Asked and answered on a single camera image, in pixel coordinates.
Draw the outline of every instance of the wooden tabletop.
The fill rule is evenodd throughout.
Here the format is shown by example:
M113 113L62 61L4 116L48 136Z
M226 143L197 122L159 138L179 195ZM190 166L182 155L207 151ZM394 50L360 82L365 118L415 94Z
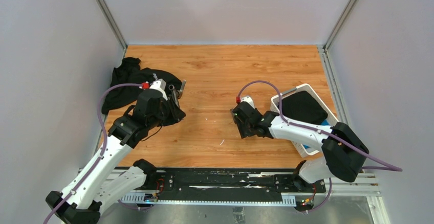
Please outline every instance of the wooden tabletop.
M308 83L335 113L316 46L129 46L125 56L140 58L142 68L186 79L179 103L187 116L139 143L121 166L145 159L170 167L296 167L302 158L290 141L240 138L229 110L236 106L240 89L253 80L270 81L281 92ZM257 83L244 95L264 113L276 92ZM110 111L107 129L127 107Z

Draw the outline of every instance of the blue object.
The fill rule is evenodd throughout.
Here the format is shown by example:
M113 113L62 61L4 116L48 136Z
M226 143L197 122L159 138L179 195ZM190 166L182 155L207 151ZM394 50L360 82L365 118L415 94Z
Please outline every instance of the blue object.
M324 120L320 125L329 125L329 123L327 122L327 120Z

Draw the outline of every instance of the gray floor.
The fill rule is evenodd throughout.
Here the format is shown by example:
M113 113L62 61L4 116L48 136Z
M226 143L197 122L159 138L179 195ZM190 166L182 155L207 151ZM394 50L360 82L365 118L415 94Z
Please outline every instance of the gray floor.
M323 196L316 196L320 203ZM99 224L373 224L365 197L331 197L328 203L304 216L294 208L159 205L147 212L113 205Z

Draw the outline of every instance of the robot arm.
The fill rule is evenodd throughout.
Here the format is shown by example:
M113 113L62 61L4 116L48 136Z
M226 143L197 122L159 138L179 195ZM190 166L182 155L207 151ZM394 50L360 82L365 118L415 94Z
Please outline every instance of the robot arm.
M317 180L329 177L354 182L366 160L364 156L345 145L340 145L339 142L322 133L322 130L332 133L369 153L365 145L344 123L337 123L335 126L322 126L286 118L287 123L280 117L279 113L267 111L262 115L254 107L250 97L244 97L231 112L242 138L256 135L272 139L286 139L313 147L324 154L323 157L315 160L302 161L297 166L292 180L299 190Z
M166 94L164 80L159 79L145 89L138 97L137 104L130 106L124 115L116 119L108 130L107 147L103 156L102 148L88 162L79 175L61 192L52 191L46 198L50 208L56 207L68 193L71 197L57 210L56 215L66 223L97 223L102 213L128 192L143 186L155 167L138 160L117 179L102 186L111 171L128 155L137 144L148 136L156 126L168 126L180 122L185 113L179 108L185 81L179 91L172 85ZM87 174L77 191L76 184Z

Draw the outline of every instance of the black wire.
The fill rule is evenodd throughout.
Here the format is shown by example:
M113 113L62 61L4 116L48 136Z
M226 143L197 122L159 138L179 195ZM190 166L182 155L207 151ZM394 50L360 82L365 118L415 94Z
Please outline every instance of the black wire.
M141 140L141 141L146 141L147 139L151 138L152 136L156 135L158 132L160 132L161 128L163 127L163 125L160 126L160 128L157 130L157 132L153 133L152 135L146 137L145 139Z

